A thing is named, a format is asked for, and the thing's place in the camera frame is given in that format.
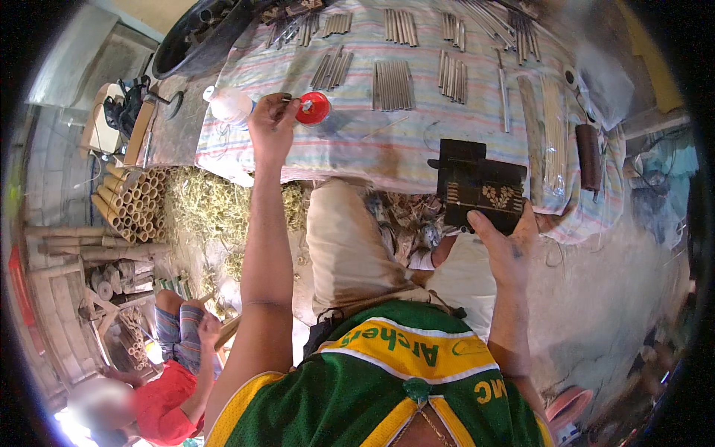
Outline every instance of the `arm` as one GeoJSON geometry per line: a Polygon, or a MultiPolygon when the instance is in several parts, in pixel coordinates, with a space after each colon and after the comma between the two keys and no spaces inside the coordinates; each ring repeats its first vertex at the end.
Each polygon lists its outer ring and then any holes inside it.
{"type": "Polygon", "coordinates": [[[196,376],[196,390],[179,406],[189,422],[196,425],[206,410],[209,394],[214,386],[214,344],[219,338],[221,322],[214,315],[206,312],[199,324],[201,340],[201,365],[196,376]]]}
{"type": "Polygon", "coordinates": [[[280,170],[293,141],[300,100],[276,93],[261,98],[248,130],[255,152],[245,260],[241,280],[242,317],[231,356],[206,408],[210,431],[234,393],[260,373],[286,373],[293,364],[293,264],[280,186],[280,170]]]}
{"type": "Polygon", "coordinates": [[[477,211],[467,214],[470,225],[489,252],[489,266],[496,281],[496,302],[487,344],[502,375],[510,380],[532,411],[548,424],[541,398],[531,382],[531,355],[527,336],[529,312],[526,283],[531,248],[538,236],[536,219],[527,200],[514,232],[502,235],[477,211]]]}
{"type": "Polygon", "coordinates": [[[130,384],[133,388],[138,388],[147,384],[147,381],[139,376],[139,373],[123,373],[112,366],[102,366],[99,368],[99,373],[106,378],[120,380],[121,382],[130,384]]]}

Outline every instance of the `blue cloth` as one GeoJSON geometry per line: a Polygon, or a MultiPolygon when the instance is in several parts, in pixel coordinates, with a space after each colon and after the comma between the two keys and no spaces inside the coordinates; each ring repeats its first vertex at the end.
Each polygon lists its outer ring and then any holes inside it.
{"type": "MultiPolygon", "coordinates": [[[[201,340],[199,324],[204,311],[192,305],[184,304],[179,315],[155,308],[157,314],[157,337],[162,347],[164,361],[175,360],[181,366],[196,375],[201,366],[201,340]]],[[[214,380],[221,374],[221,364],[214,355],[214,380]]]]}

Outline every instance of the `plastic bottle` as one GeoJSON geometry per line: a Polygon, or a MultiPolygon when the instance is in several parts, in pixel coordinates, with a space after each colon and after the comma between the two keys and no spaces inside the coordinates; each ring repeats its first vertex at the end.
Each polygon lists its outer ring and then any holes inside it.
{"type": "Polygon", "coordinates": [[[208,86],[204,90],[204,99],[211,104],[211,114],[214,118],[238,126],[241,130],[248,129],[247,118],[256,107],[256,103],[237,87],[217,89],[208,86]]]}

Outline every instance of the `red shirt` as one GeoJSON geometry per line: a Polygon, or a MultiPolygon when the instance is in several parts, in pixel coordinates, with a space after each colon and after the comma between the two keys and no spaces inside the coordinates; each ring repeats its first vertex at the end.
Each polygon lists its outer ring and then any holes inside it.
{"type": "Polygon", "coordinates": [[[204,428],[194,425],[179,406],[196,390],[196,376],[178,362],[164,362],[161,376],[136,390],[137,425],[142,438],[160,446],[176,446],[204,428]]]}

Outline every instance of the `red lid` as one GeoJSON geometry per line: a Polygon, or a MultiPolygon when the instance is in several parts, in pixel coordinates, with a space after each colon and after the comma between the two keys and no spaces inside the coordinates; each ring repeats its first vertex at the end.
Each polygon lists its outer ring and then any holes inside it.
{"type": "Polygon", "coordinates": [[[300,108],[295,119],[303,124],[317,124],[330,112],[330,101],[320,92],[309,92],[300,97],[300,108]],[[310,101],[310,107],[304,110],[304,104],[310,101]]]}

